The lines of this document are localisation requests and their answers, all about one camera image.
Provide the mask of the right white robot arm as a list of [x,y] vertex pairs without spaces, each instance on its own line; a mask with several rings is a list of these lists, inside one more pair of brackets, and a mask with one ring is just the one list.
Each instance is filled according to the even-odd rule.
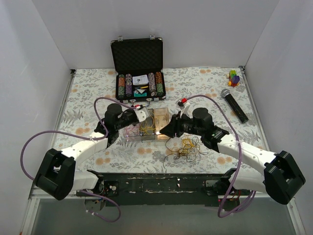
[[208,149],[236,158],[257,171],[244,174],[236,172],[235,168],[228,170],[208,188],[213,195],[231,195],[244,189],[267,193],[276,202],[286,205],[306,182],[289,152],[274,153],[239,142],[234,135],[214,124],[206,108],[196,108],[192,117],[182,113],[172,115],[160,133],[170,138],[184,133],[199,136]]

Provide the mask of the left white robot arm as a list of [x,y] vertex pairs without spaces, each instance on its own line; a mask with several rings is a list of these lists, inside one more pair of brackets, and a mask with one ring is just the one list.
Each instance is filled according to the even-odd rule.
[[110,147],[119,137],[119,130],[146,120],[149,113],[143,106],[126,110],[113,103],[99,120],[92,134],[70,147],[46,152],[35,176],[34,184],[57,200],[70,192],[86,190],[98,196],[104,192],[104,178],[94,170],[78,171],[78,166],[97,152]]

